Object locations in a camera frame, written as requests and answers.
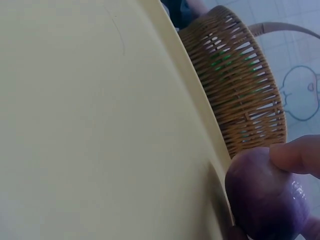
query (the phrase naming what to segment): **drawing on tile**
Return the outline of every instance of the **drawing on tile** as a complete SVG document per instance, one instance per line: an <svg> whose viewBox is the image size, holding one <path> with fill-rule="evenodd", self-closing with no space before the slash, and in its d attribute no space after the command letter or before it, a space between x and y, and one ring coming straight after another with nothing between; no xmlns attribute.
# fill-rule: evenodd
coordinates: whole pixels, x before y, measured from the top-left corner
<svg viewBox="0 0 320 240"><path fill-rule="evenodd" d="M284 77L279 89L284 111L298 121L308 121L320 107L320 75L310 67L295 66Z"/></svg>

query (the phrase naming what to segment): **hand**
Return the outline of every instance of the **hand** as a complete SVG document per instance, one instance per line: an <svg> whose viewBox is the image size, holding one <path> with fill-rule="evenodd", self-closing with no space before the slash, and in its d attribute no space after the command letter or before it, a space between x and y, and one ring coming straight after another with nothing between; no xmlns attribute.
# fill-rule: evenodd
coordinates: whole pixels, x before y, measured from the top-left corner
<svg viewBox="0 0 320 240"><path fill-rule="evenodd" d="M312 174L320 179L320 135L302 136L286 144L270 146L270 160L278 168L296 174ZM307 240L320 240L320 219L310 217L302 235ZM247 235L234 226L229 240L248 240Z"/></svg>

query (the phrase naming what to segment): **yellow plastic tray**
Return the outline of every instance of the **yellow plastic tray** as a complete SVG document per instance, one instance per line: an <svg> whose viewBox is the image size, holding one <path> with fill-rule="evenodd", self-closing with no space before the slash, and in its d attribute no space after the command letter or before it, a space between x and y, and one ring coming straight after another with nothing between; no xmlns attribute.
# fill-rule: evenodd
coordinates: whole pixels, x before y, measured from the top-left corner
<svg viewBox="0 0 320 240"><path fill-rule="evenodd" d="M230 159L159 1L2 0L0 32L2 240L222 239Z"/></svg>

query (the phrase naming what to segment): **woven basket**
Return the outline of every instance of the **woven basket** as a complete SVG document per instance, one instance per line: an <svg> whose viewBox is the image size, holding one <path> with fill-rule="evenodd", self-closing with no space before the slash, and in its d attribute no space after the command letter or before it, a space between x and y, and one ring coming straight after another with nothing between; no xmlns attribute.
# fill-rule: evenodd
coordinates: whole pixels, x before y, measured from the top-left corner
<svg viewBox="0 0 320 240"><path fill-rule="evenodd" d="M224 6L178 32L231 157L285 143L286 119L269 65L245 24Z"/></svg>

